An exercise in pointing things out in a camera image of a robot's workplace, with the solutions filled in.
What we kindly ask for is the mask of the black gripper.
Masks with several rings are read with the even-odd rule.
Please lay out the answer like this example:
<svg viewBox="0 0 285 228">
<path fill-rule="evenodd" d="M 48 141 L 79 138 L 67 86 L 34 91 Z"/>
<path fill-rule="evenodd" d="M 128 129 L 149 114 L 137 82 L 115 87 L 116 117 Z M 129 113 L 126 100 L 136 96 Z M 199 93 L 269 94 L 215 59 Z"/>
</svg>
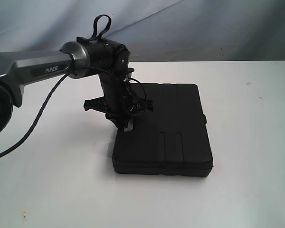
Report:
<svg viewBox="0 0 285 228">
<path fill-rule="evenodd" d="M 153 112 L 153 100 L 141 98 L 137 95 L 124 95 L 121 98 L 102 96 L 85 100 L 84 110 L 95 110 L 106 114 L 106 118 L 114 119 L 118 129 L 133 130 L 133 118 L 145 111 Z"/>
</svg>

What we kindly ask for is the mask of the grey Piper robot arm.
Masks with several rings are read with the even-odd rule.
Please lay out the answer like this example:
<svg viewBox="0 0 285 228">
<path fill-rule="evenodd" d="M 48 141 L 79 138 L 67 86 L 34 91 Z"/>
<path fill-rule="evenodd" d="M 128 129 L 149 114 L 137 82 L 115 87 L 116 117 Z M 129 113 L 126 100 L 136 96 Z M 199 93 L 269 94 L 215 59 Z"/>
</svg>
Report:
<svg viewBox="0 0 285 228">
<path fill-rule="evenodd" d="M 13 108 L 22 106 L 25 86 L 59 75 L 72 79 L 97 75 L 103 96 L 85 101 L 85 110 L 102 112 L 117 127 L 127 127 L 132 117 L 153 109 L 152 101 L 139 97 L 131 86 L 129 57 L 124 44 L 84 38 L 57 51 L 0 52 L 0 132 Z"/>
</svg>

